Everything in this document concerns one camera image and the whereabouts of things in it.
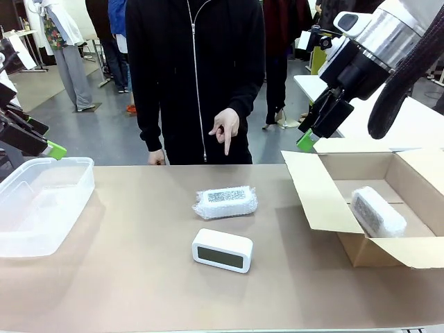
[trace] box flap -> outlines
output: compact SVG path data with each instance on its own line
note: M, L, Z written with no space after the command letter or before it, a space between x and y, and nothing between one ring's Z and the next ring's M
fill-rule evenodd
M444 152L441 149L425 148L397 154L444 196Z
M370 239L404 265L417 268L444 268L444 237Z
M290 151L282 155L312 229L364 233L319 156Z
M342 137L322 138L314 145L318 154L327 153L390 153L391 150L372 139L346 139Z

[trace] bubble wrap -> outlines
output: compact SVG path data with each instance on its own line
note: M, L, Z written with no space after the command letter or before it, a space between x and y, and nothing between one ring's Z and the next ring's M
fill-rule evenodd
M404 217L372 187L354 191L350 208L370 237L394 238L405 233L407 222Z
M256 211L255 189L249 186L197 192L193 210L205 220L247 215Z

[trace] transparent plastic bin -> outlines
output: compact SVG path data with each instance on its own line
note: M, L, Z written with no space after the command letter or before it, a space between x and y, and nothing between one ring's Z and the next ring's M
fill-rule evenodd
M94 191L94 161L36 158L0 183L0 257L52 255Z

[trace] beige tabletop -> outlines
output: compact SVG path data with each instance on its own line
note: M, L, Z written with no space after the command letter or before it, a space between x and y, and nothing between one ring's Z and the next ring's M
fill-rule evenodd
M309 229L284 165L96 167L59 251L0 260L0 330L145 332L418 327L444 321L444 271L352 268ZM252 216L203 221L195 192L256 188ZM251 238L243 275L198 264L201 228Z

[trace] black cable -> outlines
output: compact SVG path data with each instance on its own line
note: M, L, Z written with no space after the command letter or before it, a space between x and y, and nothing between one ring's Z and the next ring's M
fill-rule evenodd
M444 53L444 6L413 50L388 79L368 121L373 139L383 138L393 125L410 87Z

